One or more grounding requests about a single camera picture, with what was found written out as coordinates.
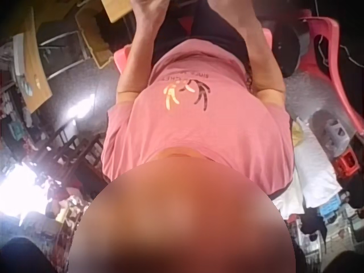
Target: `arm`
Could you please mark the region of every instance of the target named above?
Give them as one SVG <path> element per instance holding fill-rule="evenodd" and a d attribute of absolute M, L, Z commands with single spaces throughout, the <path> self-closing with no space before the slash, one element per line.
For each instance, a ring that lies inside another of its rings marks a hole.
<path fill-rule="evenodd" d="M 286 86 L 283 76 L 255 16 L 251 0 L 208 1 L 211 8 L 244 38 L 256 96 L 265 104 L 284 107 Z"/>
<path fill-rule="evenodd" d="M 154 41 L 166 17 L 169 0 L 132 0 L 136 33 L 117 86 L 117 103 L 134 101 L 148 86 Z"/>

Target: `pink plastic chair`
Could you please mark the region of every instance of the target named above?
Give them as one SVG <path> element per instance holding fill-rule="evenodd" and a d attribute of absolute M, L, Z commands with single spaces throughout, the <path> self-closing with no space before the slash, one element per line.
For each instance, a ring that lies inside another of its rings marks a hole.
<path fill-rule="evenodd" d="M 305 19 L 308 23 L 311 42 L 307 54 L 301 58 L 301 63 L 299 66 L 300 69 L 325 80 L 332 86 L 332 88 L 336 91 L 354 128 L 357 130 L 359 135 L 364 136 L 363 119 L 350 105 L 340 80 L 340 74 L 338 71 L 338 54 L 340 46 L 339 24 L 335 20 L 326 17 L 305 17 L 302 19 Z M 330 77 L 325 75 L 319 69 L 316 61 L 314 39 L 320 35 L 325 37 L 329 42 L 328 65 Z"/>
<path fill-rule="evenodd" d="M 264 31 L 264 35 L 266 37 L 268 45 L 270 46 L 270 48 L 272 48 L 272 43 L 273 43 L 272 32 L 267 28 L 264 28 L 263 31 Z M 128 44 L 125 47 L 123 47 L 122 49 L 120 49 L 114 53 L 114 61 L 115 61 L 116 66 L 120 73 L 122 73 L 123 70 L 125 69 L 125 65 L 127 62 L 127 57 L 130 52 L 130 48 L 131 48 L 131 45 Z"/>

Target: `metal frame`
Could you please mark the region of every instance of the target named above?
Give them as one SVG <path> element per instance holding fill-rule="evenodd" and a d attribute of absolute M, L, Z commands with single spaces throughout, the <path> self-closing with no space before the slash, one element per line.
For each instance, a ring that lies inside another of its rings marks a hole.
<path fill-rule="evenodd" d="M 67 70 L 69 70 L 70 68 L 75 67 L 75 66 L 77 66 L 77 65 L 79 65 L 79 64 L 82 64 L 85 60 L 90 59 L 90 57 L 87 55 L 87 52 L 86 52 L 85 46 L 84 46 L 84 44 L 83 44 L 83 42 L 82 42 L 82 37 L 81 37 L 80 32 L 79 32 L 78 30 L 71 31 L 71 32 L 65 32 L 65 33 L 63 33 L 63 34 L 61 34 L 61 35 L 58 35 L 58 36 L 55 36 L 55 37 L 53 37 L 53 38 L 51 38 L 51 39 L 49 39 L 49 40 L 46 40 L 46 41 L 44 41 L 44 42 L 40 43 L 40 44 L 39 44 L 39 46 L 38 46 L 38 48 L 39 48 L 39 49 L 57 49 L 57 48 L 61 48 L 61 47 L 58 47 L 58 46 L 46 46 L 46 45 L 47 45 L 47 44 L 49 44 L 49 43 L 52 43 L 52 42 L 54 42 L 54 41 L 56 41 L 56 40 L 58 40 L 58 39 L 61 39 L 61 38 L 64 38 L 64 37 L 66 37 L 66 36 L 73 35 L 73 34 L 77 34 L 77 37 L 78 37 L 78 43 L 79 43 L 79 45 L 80 45 L 81 52 L 82 52 L 82 55 L 83 55 L 83 57 L 84 57 L 84 58 L 83 58 L 82 60 L 79 60 L 79 61 L 74 62 L 73 64 L 67 65 L 66 67 L 64 67 L 64 68 L 62 68 L 62 69 L 60 69 L 60 70 L 58 70 L 57 72 L 55 72 L 55 73 L 53 73 L 53 74 L 49 75 L 49 76 L 47 77 L 47 80 L 50 80 L 50 79 L 52 79 L 52 78 L 54 78 L 54 77 L 58 76 L 59 74 L 61 74 L 61 73 L 65 72 L 65 71 L 67 71 Z"/>

